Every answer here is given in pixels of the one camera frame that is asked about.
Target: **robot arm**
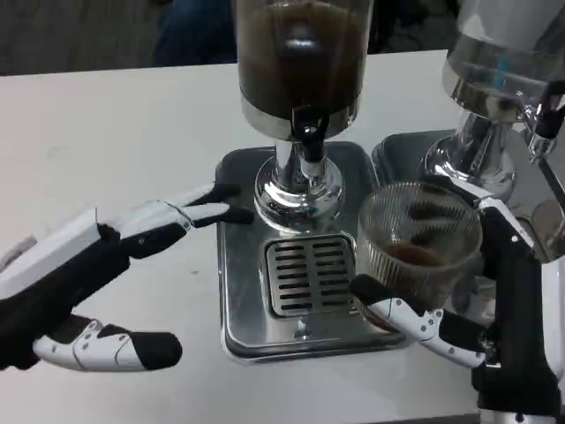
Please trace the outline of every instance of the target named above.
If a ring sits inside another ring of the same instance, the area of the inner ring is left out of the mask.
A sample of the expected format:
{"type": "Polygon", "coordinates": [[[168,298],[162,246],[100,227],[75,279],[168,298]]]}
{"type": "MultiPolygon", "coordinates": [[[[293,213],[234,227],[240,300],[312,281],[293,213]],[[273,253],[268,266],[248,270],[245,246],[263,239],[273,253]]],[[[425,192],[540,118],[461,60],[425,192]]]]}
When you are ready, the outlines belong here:
{"type": "Polygon", "coordinates": [[[191,228],[250,223],[253,214],[223,203],[233,185],[209,185],[150,201],[110,223],[90,210],[37,242],[29,238],[0,260],[0,368],[45,360],[80,371],[172,367],[182,347],[170,333],[130,332],[72,315],[72,309],[130,267],[191,228]]]}
{"type": "Polygon", "coordinates": [[[408,337],[472,368],[481,412],[504,415],[510,422],[559,416],[565,261],[542,265],[533,255],[531,238],[488,192],[449,178],[433,177],[432,182],[461,194],[481,215],[484,275],[497,281],[493,325],[486,329],[442,309],[426,311],[416,299],[397,298],[369,276],[357,276],[352,293],[408,337]]]}

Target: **dark floor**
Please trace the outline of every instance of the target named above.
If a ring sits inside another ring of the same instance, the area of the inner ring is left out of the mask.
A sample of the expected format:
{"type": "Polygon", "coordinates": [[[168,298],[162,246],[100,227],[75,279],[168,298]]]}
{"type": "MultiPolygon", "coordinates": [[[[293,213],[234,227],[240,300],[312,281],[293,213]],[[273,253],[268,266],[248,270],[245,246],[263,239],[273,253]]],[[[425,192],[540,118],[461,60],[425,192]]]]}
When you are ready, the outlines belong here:
{"type": "Polygon", "coordinates": [[[149,0],[0,0],[0,75],[151,65],[149,0]]]}

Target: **table surface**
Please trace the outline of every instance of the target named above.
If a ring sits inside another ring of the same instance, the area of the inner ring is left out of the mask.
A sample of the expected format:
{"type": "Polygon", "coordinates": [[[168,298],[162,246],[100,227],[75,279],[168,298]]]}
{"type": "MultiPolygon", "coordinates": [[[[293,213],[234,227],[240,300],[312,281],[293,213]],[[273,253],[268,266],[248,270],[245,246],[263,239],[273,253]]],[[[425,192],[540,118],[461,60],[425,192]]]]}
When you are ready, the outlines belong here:
{"type": "MultiPolygon", "coordinates": [[[[445,51],[369,57],[361,111],[337,140],[369,153],[394,133],[453,128],[445,51]]],[[[240,113],[237,67],[0,79],[0,251],[86,208],[101,220],[214,178],[236,148],[265,146],[240,113]]],[[[215,228],[192,231],[77,308],[129,329],[169,330],[172,369],[80,374],[40,364],[0,378],[2,415],[43,424],[361,423],[470,413],[469,371],[420,346],[244,366],[220,343],[215,228]]]]}

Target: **drip tray grate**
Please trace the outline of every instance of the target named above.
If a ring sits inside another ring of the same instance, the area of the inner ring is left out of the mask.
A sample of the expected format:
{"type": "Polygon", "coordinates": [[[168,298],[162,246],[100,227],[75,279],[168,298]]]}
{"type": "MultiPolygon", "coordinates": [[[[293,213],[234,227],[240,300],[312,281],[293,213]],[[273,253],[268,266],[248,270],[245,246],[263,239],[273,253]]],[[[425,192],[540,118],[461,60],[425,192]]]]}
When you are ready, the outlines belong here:
{"type": "Polygon", "coordinates": [[[353,309],[348,283],[355,276],[355,259],[344,235],[271,241],[266,257],[275,314],[348,314],[353,309]]]}

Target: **ribbed glass cup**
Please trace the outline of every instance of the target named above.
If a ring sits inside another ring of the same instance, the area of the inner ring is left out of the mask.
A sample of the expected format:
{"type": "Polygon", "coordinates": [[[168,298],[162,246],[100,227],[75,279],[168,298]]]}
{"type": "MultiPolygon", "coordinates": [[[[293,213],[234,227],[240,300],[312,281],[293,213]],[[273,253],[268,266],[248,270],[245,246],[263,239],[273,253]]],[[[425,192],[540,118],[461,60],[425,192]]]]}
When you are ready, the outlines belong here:
{"type": "Polygon", "coordinates": [[[385,185],[359,212],[357,273],[428,309],[443,307],[482,240],[478,213],[459,196],[426,183],[385,185]]]}

